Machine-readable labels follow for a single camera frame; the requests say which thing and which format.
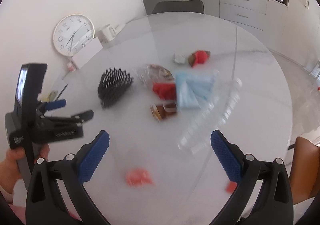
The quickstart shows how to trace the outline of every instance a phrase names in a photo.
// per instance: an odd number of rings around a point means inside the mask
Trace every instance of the blue gripper pad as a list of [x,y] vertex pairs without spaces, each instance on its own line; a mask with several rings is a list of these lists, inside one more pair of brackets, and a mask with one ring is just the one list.
[[50,111],[50,110],[54,110],[54,109],[57,109],[57,108],[65,107],[66,104],[67,104],[67,102],[66,102],[65,99],[60,99],[60,100],[57,100],[57,101],[48,102],[45,105],[45,109]]
[[85,152],[78,165],[78,181],[80,184],[90,181],[102,157],[107,151],[110,143],[109,134],[101,130],[98,136],[90,143],[84,145],[78,153]]
[[218,157],[224,171],[228,175],[229,180],[239,184],[242,179],[242,165],[231,151],[230,145],[235,146],[230,144],[219,130],[212,132],[211,146],[213,151]]

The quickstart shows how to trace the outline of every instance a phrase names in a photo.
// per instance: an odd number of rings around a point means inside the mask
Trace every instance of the white countertop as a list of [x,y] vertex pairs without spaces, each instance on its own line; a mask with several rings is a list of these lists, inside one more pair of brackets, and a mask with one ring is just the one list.
[[[156,63],[172,72],[188,70],[173,63],[174,53],[209,50],[211,58],[200,68],[218,70],[222,83],[233,77],[243,83],[240,101],[221,127],[224,136],[258,160],[284,158],[292,130],[288,85],[272,54],[244,29],[208,15],[164,13],[132,21],[103,46],[81,70],[67,75],[69,85],[61,96],[67,106],[57,111],[72,115],[92,109],[94,119],[84,125],[83,138],[52,144],[49,160],[76,153],[102,129],[109,133],[110,147],[84,186],[111,224],[208,225],[230,194],[225,192],[228,177],[211,147],[188,155],[177,146],[199,111],[158,123],[149,106],[160,100],[139,86],[137,78],[116,105],[102,110],[97,87],[107,68],[132,72]],[[215,125],[206,123],[197,139],[209,140]],[[155,185],[128,187],[124,176],[133,167],[146,168]]]

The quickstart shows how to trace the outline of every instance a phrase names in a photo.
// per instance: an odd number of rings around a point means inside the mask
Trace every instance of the red object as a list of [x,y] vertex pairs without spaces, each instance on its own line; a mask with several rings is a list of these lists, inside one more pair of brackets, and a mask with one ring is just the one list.
[[196,60],[193,63],[192,67],[194,67],[198,63],[204,64],[209,58],[209,55],[206,53],[206,51],[202,51],[202,50],[196,51],[194,55],[196,56]]
[[132,187],[143,186],[143,184],[154,184],[149,172],[143,168],[132,169],[125,176],[127,185]]
[[226,192],[233,193],[233,191],[237,188],[236,182],[229,182],[228,186],[226,187]]
[[177,99],[176,84],[175,83],[154,83],[153,92],[164,100]]

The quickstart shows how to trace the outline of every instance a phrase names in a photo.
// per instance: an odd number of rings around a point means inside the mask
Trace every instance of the white box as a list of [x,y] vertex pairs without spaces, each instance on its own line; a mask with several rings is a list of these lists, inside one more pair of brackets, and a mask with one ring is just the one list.
[[77,69],[81,69],[101,50],[102,45],[98,37],[96,37],[72,57],[72,63],[77,67]]

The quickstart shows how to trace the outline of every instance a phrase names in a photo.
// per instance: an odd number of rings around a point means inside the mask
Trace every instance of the clear plastic bag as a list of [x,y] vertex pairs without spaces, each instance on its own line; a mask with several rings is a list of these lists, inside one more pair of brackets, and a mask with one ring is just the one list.
[[210,134],[228,121],[240,99],[242,82],[236,78],[215,86],[209,103],[190,121],[187,130],[178,140],[180,150],[196,154],[210,146]]
[[174,81],[169,70],[156,64],[147,64],[135,69],[134,72],[141,84],[147,88],[152,88],[153,83],[170,83]]

